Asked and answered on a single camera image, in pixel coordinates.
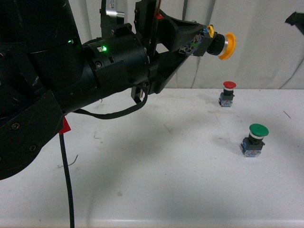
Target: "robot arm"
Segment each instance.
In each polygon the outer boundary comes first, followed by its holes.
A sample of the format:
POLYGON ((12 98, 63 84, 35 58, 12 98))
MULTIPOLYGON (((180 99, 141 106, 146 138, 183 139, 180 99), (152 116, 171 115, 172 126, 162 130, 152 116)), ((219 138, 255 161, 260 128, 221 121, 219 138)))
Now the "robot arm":
POLYGON ((26 168, 63 128, 68 113, 90 114, 81 108, 132 88, 135 106, 90 115, 129 114, 148 94, 159 93, 189 55, 227 59, 233 53, 233 35, 171 18, 159 2, 136 3, 136 34, 121 18, 113 22, 102 5, 104 37, 82 45, 68 1, 1 1, 0 180, 26 168), (158 43, 169 51, 157 53, 158 43))

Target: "screw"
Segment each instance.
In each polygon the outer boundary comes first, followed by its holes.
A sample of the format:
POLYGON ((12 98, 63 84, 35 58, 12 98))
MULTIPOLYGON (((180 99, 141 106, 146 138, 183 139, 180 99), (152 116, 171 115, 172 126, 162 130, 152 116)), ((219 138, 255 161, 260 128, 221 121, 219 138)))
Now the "screw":
POLYGON ((95 63, 95 66, 96 66, 97 68, 99 68, 99 67, 101 67, 101 63, 100 63, 100 62, 96 62, 96 63, 95 63))
POLYGON ((36 145, 31 145, 31 146, 29 147, 29 151, 30 151, 30 152, 34 152, 36 149, 37 149, 37 146, 36 146, 36 145))
POLYGON ((20 128, 20 124, 19 123, 13 123, 12 126, 11 126, 11 129, 13 131, 16 131, 20 128))

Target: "black cable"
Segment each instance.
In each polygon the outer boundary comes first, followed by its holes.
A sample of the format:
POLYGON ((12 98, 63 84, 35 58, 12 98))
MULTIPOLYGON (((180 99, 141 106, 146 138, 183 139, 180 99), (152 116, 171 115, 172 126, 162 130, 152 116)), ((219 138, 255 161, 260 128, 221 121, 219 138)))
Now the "black cable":
POLYGON ((145 97, 143 98, 143 100, 140 103, 138 103, 134 106, 131 106, 127 109, 124 109, 122 111, 115 112, 115 113, 96 114, 96 113, 88 112, 88 111, 83 110, 83 109, 78 109, 78 110, 74 111, 74 113, 90 115, 90 116, 93 116, 97 119, 102 119, 102 120, 115 119, 115 118, 119 118, 119 117, 122 117, 122 116, 125 116, 125 115, 128 115, 128 114, 131 114, 131 113, 141 109, 146 104, 147 99, 148 99, 148 89, 146 87, 142 86, 142 85, 137 85, 137 84, 129 84, 129 87, 140 88, 145 93, 145 97))
POLYGON ((59 138, 60 138, 60 148, 61 148, 63 168, 65 170, 65 177, 66 177, 66 189, 67 189, 67 197, 68 197, 68 207, 69 207, 69 210, 70 210, 70 227, 71 228, 75 228, 72 184, 71 184, 70 172, 68 170, 65 139, 63 137, 63 134, 59 134, 59 138))

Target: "green button cap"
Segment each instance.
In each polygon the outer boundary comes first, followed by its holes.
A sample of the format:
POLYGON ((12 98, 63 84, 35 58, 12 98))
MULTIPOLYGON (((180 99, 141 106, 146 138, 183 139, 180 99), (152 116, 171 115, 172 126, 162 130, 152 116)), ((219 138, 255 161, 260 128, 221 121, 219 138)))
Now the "green button cap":
POLYGON ((252 132, 252 134, 259 137, 264 137, 269 134, 268 129, 261 124, 254 123, 250 125, 249 129, 252 132))

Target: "white table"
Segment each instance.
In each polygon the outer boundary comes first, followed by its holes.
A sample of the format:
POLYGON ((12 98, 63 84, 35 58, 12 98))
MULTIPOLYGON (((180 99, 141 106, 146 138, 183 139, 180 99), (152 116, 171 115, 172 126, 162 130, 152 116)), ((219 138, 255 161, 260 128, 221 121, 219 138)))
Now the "white table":
MULTIPOLYGON (((65 134, 76 227, 304 227, 304 90, 165 89, 115 120, 69 114, 65 134), (253 123, 270 134, 258 158, 239 148, 253 123)), ((130 91, 92 104, 133 105, 130 91)), ((69 227, 56 136, 0 181, 0 227, 69 227)))

